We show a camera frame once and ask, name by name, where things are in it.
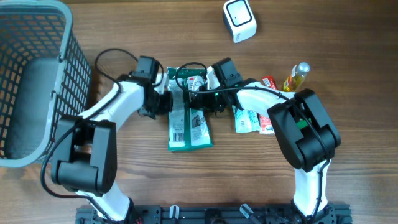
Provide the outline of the light green wipes sachet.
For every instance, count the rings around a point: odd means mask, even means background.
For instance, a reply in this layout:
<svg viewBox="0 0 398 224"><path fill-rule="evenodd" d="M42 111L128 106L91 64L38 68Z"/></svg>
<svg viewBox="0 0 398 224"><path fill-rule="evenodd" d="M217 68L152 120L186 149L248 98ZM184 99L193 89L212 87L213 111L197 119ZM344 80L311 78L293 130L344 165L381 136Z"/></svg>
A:
<svg viewBox="0 0 398 224"><path fill-rule="evenodd" d="M251 110L240 110L235 106L232 106L232 110L237 133L250 133L261 130L257 113Z"/></svg>

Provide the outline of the green 3M gloves package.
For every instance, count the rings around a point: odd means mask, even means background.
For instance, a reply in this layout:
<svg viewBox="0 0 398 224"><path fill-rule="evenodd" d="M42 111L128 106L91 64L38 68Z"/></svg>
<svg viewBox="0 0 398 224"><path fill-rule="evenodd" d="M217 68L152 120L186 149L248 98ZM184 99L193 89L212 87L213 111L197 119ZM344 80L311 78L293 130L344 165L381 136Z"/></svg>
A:
<svg viewBox="0 0 398 224"><path fill-rule="evenodd" d="M191 109L194 94L184 90L198 91L205 80L199 68L167 68L169 84L167 90L173 97L172 111L169 113L169 151L193 151L212 147L210 130L202 110Z"/></svg>

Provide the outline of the red snack stick packet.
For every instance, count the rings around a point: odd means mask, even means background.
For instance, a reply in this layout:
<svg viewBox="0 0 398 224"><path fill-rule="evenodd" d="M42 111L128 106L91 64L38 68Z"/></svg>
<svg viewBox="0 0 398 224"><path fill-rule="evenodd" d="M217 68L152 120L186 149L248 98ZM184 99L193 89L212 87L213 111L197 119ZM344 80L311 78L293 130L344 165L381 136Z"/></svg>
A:
<svg viewBox="0 0 398 224"><path fill-rule="evenodd" d="M264 76L262 78L262 81L264 82L264 85L268 88L277 89L277 85L275 83L274 77L272 75Z"/></svg>

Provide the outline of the small red patterned box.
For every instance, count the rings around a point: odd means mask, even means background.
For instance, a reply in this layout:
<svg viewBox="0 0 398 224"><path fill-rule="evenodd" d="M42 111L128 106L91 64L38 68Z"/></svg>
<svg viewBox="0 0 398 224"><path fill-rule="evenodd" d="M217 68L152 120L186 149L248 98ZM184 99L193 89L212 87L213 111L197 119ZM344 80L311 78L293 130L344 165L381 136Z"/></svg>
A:
<svg viewBox="0 0 398 224"><path fill-rule="evenodd" d="M261 129L260 134L274 134L274 128L272 126L271 120L263 115L259 116Z"/></svg>

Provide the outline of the yellow liquid bottle silver cap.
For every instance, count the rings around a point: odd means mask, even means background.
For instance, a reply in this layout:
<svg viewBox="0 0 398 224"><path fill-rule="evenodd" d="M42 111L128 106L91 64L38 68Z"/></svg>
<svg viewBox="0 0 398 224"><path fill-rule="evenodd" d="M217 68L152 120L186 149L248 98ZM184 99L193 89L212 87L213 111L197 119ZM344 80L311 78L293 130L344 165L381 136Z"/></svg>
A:
<svg viewBox="0 0 398 224"><path fill-rule="evenodd" d="M301 62L295 65L286 78L284 84L282 85L282 91L295 92L305 81L308 72L310 71L310 65L307 62Z"/></svg>

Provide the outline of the green lid white jar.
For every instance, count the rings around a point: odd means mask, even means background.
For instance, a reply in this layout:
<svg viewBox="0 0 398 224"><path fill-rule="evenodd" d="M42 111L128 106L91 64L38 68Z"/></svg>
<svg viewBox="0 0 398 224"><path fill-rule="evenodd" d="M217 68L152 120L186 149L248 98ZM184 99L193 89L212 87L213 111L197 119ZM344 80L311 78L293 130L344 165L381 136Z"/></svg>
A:
<svg viewBox="0 0 398 224"><path fill-rule="evenodd" d="M300 120L299 122L296 123L296 125L298 126L299 129L304 129L306 127L308 127L309 124L311 124L311 120L308 120L308 122L306 122L305 120Z"/></svg>

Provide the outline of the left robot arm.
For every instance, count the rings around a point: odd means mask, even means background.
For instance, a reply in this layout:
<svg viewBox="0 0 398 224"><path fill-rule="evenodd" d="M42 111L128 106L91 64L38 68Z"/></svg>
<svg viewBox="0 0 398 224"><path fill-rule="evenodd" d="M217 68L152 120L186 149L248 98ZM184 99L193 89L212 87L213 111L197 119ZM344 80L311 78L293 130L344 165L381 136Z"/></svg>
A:
<svg viewBox="0 0 398 224"><path fill-rule="evenodd" d="M120 127L136 111L155 118L172 109L169 79L163 73L121 75L111 91L90 109L63 116L56 142L42 166L52 166L51 180L70 199L85 199L101 223L132 223L139 216L115 178Z"/></svg>

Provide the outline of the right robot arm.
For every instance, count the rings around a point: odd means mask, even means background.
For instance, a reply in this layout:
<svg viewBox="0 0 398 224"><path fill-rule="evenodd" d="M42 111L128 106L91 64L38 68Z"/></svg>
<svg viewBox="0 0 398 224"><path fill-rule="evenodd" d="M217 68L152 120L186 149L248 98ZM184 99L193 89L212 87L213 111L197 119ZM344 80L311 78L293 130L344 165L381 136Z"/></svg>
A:
<svg viewBox="0 0 398 224"><path fill-rule="evenodd" d="M294 207L305 222L319 220L328 203L326 174L341 138L313 90L283 92L250 78L212 90L201 86L189 94L191 108L221 111L235 106L268 117L282 154L295 170Z"/></svg>

